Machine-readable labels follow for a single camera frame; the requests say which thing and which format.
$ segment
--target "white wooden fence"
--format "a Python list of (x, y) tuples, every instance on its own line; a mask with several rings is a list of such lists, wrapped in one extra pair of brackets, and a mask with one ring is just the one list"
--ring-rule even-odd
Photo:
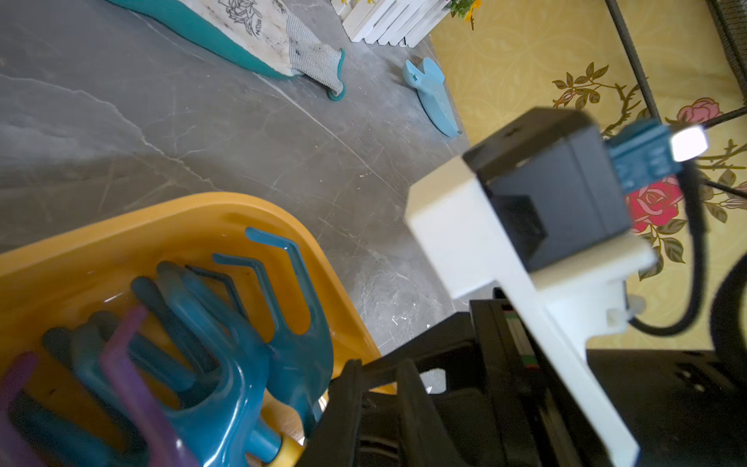
[(350, 40), (415, 47), (449, 14), (448, 0), (332, 0)]

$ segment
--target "black metal frame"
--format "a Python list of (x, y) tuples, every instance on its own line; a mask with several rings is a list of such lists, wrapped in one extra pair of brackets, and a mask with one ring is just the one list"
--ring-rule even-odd
[[(636, 53), (636, 47), (633, 44), (633, 39), (630, 37), (630, 32), (628, 32), (627, 30), (627, 26), (625, 25), (625, 20), (623, 19), (622, 13), (620, 12), (620, 7), (617, 5), (616, 0), (604, 0), (604, 1), (607, 3), (607, 9), (610, 11), (612, 21), (615, 23), (615, 27), (617, 28), (617, 33), (620, 36), (620, 41), (622, 41), (622, 46), (625, 49), (625, 54), (627, 55), (627, 59), (630, 62), (630, 66), (633, 67), (633, 74), (636, 76), (636, 80), (638, 81), (638, 85), (640, 86), (641, 94), (643, 95), (643, 101), (645, 102), (646, 107), (648, 107), (648, 112), (651, 114), (652, 118), (658, 121), (661, 121), (661, 116), (659, 115), (656, 102), (654, 101), (654, 95), (651, 92), (651, 87), (648, 85), (648, 79), (646, 78), (646, 75), (643, 72), (643, 66), (641, 65), (641, 60), (638, 59), (638, 54)], [(713, 18), (716, 23), (716, 27), (719, 29), (720, 35), (725, 38), (724, 47), (727, 50), (727, 53), (728, 53), (729, 48), (731, 47), (731, 50), (734, 53), (734, 56), (739, 64), (739, 67), (741, 67), (742, 71), (747, 75), (747, 67), (745, 67), (745, 64), (744, 64), (744, 61), (742, 60), (741, 55), (736, 53), (737, 47), (734, 41), (734, 36), (731, 34), (728, 28), (725, 27), (726, 23), (723, 18), (723, 15), (720, 12), (720, 9), (716, 5), (716, 0), (706, 0), (706, 2), (708, 3), (708, 7), (710, 8), (711, 13), (713, 14)], [(740, 81), (740, 85), (743, 84), (739, 76), (737, 76), (737, 80)], [(718, 117), (712, 118), (708, 120), (707, 122), (703, 123), (703, 126), (705, 128), (711, 128), (720, 123), (732, 120), (733, 118), (740, 117), (744, 114), (747, 114), (747, 105), (745, 105), (744, 107), (738, 108), (735, 111), (731, 111), (726, 114), (720, 115)]]
[[(507, 312), (496, 289), (378, 360), (350, 360), (296, 466), (610, 467), (552, 369), (524, 366)], [(434, 368), (446, 391), (428, 395), (418, 374)], [(393, 382), (396, 396), (371, 392)]]

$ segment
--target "yellow basket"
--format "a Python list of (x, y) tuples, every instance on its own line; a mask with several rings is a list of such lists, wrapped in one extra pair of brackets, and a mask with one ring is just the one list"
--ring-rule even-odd
[[(335, 376), (348, 359), (366, 363), (381, 356), (329, 261), (298, 220), (259, 198), (206, 193), (124, 214), (0, 255), (0, 368), (6, 369), (24, 350), (37, 351), (40, 364), (27, 392), (115, 447), (121, 446), (118, 430), (103, 410), (73, 375), (41, 348), (42, 334), (51, 327), (78, 326), (100, 309), (122, 315), (137, 304), (130, 282), (137, 276), (153, 278), (159, 262), (172, 261), (230, 274), (252, 325), (269, 341), (273, 323), (253, 273), (249, 268), (216, 265), (211, 260), (213, 253), (262, 261), (288, 326), (304, 333), (309, 328), (309, 309), (288, 255), (279, 248), (249, 241), (244, 235), (248, 226), (298, 244), (332, 333)], [(184, 361), (154, 317), (149, 316), (140, 331)], [(146, 380), (164, 401), (173, 402), (163, 387), (153, 379)], [(262, 415), (268, 424), (290, 436), (302, 436), (295, 412), (268, 393)]]

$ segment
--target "red rose print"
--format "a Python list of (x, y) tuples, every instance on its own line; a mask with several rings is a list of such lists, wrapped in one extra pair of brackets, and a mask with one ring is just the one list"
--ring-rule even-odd
[(688, 123), (703, 123), (719, 115), (722, 115), (719, 103), (710, 97), (701, 97), (692, 105), (682, 107), (677, 114), (677, 120)]
[(652, 183), (625, 197), (625, 203), (633, 218), (633, 232), (641, 233), (649, 224), (664, 226), (679, 214), (677, 203), (682, 200), (682, 192), (677, 179), (668, 177)]

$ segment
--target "black cable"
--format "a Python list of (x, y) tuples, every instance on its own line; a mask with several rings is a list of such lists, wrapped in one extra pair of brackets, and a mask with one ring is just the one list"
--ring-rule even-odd
[(725, 193), (730, 193), (736, 197), (744, 198), (747, 200), (747, 191), (737, 190), (736, 188), (723, 185), (722, 183), (712, 182), (710, 180), (705, 180), (705, 179), (703, 180), (703, 184), (708, 185), (709, 187), (714, 187), (716, 190), (721, 190), (721, 191), (724, 191)]
[(685, 215), (687, 216), (687, 226), (692, 237), (692, 282), (690, 285), (690, 302), (682, 318), (671, 326), (656, 327), (640, 321), (633, 317), (630, 320), (632, 325), (642, 333), (665, 337), (677, 335), (687, 330), (700, 314), (703, 303), (703, 290), (705, 286), (705, 269), (706, 269), (706, 223), (703, 213), (703, 205), (700, 200), (701, 175), (694, 161), (685, 161), (682, 163), (682, 170), (677, 174), (677, 181), (680, 184), (683, 197), (685, 199)]
[(747, 283), (747, 255), (737, 262), (716, 292), (710, 310), (710, 337), (719, 361), (747, 386), (747, 347), (740, 326), (742, 294)]

